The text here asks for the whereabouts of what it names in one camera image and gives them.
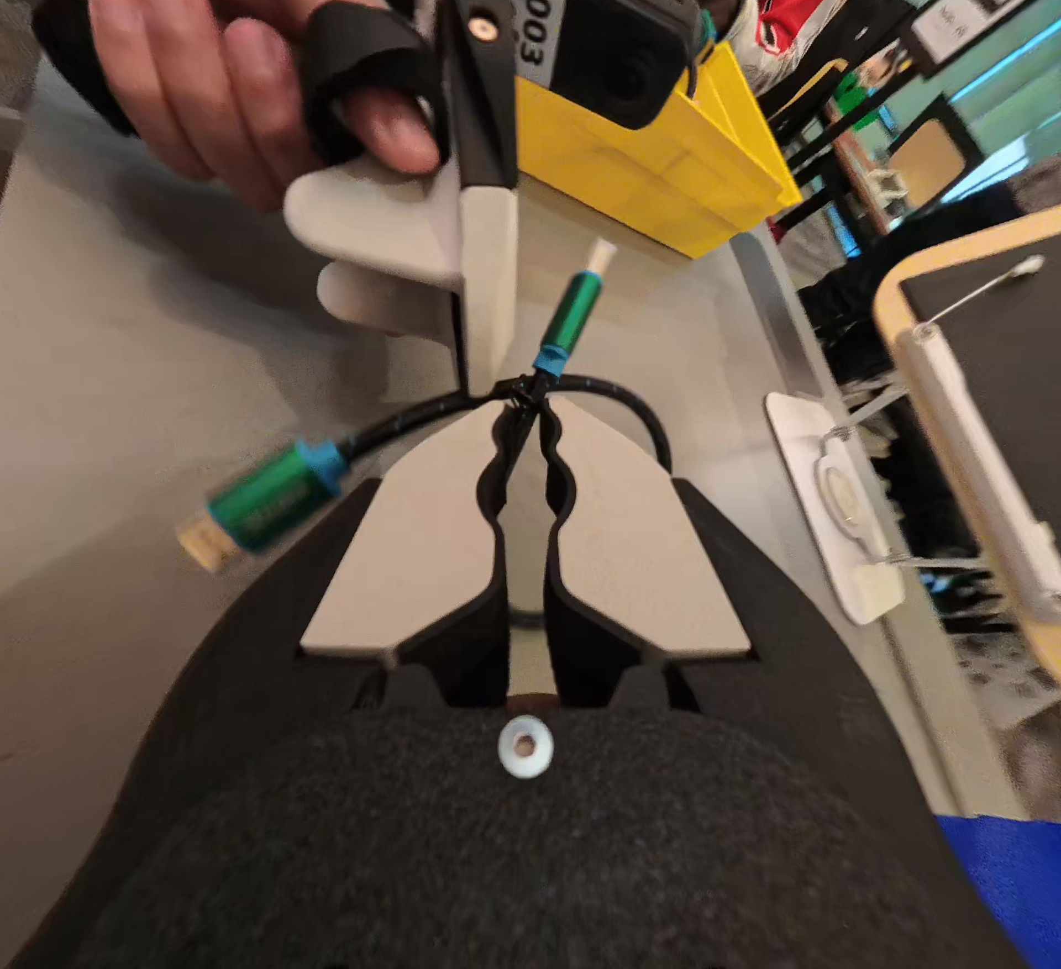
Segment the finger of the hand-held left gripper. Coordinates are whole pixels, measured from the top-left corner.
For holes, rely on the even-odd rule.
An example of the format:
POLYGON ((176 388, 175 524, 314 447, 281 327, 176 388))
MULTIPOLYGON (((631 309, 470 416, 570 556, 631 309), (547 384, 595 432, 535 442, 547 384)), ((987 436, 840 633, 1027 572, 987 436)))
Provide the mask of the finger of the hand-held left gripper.
POLYGON ((353 262, 329 262, 317 277, 317 298, 333 318, 384 335, 437 343, 458 340, 456 296, 406 276, 353 262))
POLYGON ((292 236, 329 262, 406 276, 458 299, 458 382, 485 395, 514 338, 518 261, 514 189, 460 184, 452 157, 424 179, 401 180, 364 156, 294 181, 283 218, 292 236))

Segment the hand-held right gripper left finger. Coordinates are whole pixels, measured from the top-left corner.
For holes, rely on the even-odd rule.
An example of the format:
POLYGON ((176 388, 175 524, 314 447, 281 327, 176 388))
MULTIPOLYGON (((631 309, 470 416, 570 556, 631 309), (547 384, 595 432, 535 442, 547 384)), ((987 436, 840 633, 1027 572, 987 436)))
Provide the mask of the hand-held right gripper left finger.
POLYGON ((503 409, 479 406, 392 465, 302 634, 305 653, 395 665, 487 589, 497 534, 476 489, 503 409))

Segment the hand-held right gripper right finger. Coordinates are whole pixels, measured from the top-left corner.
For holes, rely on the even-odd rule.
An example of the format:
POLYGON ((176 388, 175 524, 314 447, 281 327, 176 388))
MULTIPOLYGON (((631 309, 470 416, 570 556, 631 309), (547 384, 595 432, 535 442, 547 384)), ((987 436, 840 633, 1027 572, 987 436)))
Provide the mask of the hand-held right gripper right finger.
POLYGON ((549 571, 559 598, 624 644, 669 660, 745 658, 751 643, 669 471, 564 396, 541 422, 549 571))

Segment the person's left hand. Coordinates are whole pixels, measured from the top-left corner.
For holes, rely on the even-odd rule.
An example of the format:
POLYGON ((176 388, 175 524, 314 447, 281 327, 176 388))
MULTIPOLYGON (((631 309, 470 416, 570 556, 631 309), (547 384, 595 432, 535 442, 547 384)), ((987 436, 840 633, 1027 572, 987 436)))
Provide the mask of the person's left hand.
POLYGON ((292 44, 316 8, 379 0, 87 0, 109 88, 157 159, 277 212, 321 161, 301 117, 292 44))

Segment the yellow plastic bin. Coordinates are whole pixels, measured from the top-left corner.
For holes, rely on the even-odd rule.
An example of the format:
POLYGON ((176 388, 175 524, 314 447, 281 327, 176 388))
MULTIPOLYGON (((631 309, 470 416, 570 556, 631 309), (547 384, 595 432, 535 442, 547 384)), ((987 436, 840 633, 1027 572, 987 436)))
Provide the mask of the yellow plastic bin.
POLYGON ((517 77, 522 173, 696 259, 799 200, 729 44, 682 71, 645 128, 627 129, 517 77))

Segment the black board with wooden rim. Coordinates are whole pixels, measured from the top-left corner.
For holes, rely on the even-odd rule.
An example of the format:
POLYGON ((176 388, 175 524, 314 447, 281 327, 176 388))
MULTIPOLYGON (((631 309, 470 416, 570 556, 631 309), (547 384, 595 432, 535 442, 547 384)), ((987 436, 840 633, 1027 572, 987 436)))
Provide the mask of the black board with wooden rim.
MULTIPOLYGON (((895 363, 895 338, 916 323, 941 328, 1001 452, 1058 543, 1059 232, 1060 208, 1053 207, 921 250, 883 279, 872 306, 906 385, 895 363)), ((962 516, 976 538, 964 511, 962 516)), ((1058 681, 1060 625, 1051 629, 1022 619, 976 541, 1017 631, 1058 681)))

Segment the blue plastic bin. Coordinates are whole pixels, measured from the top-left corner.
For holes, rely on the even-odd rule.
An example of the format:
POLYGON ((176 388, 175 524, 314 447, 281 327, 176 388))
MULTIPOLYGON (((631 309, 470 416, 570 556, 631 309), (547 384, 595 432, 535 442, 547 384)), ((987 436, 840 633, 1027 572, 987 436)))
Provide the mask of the blue plastic bin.
POLYGON ((987 815, 937 815, 936 821, 1024 961, 1058 968, 1060 825, 987 815))

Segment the white clamp bracket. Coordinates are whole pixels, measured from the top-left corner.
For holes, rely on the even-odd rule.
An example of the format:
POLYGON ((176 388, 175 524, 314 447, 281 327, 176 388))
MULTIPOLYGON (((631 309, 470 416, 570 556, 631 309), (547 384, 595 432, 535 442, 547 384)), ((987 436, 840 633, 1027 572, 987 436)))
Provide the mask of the white clamp bracket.
POLYGON ((850 454, 850 428, 827 406, 771 392, 766 418, 845 617, 857 626, 905 599, 902 572, 850 454))

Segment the wooden chair with black frame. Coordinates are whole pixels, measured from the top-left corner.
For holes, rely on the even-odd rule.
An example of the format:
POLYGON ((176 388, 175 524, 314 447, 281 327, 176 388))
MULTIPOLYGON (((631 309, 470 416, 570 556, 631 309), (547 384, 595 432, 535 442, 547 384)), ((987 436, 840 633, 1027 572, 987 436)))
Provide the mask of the wooden chair with black frame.
POLYGON ((904 188, 907 210, 916 214, 935 207, 985 160, 962 116, 939 96, 895 139, 885 168, 904 188))

